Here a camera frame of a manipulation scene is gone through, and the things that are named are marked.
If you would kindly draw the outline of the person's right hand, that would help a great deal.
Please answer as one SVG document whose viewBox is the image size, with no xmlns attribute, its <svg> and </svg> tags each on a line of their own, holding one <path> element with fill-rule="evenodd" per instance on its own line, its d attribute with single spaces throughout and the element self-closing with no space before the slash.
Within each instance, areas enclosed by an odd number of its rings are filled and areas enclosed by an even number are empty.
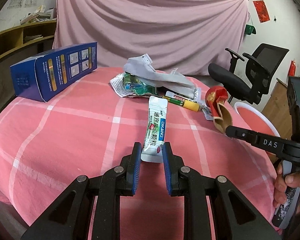
<svg viewBox="0 0 300 240">
<path fill-rule="evenodd" d="M 279 163 L 277 167 L 277 178 L 274 183 L 274 200 L 273 206 L 278 208 L 281 204 L 285 204 L 287 200 L 286 189 L 287 187 L 296 188 L 300 187 L 300 171 L 291 173 L 283 177 L 282 164 Z M 297 209 L 297 214 L 300 214 L 300 202 Z"/>
</svg>

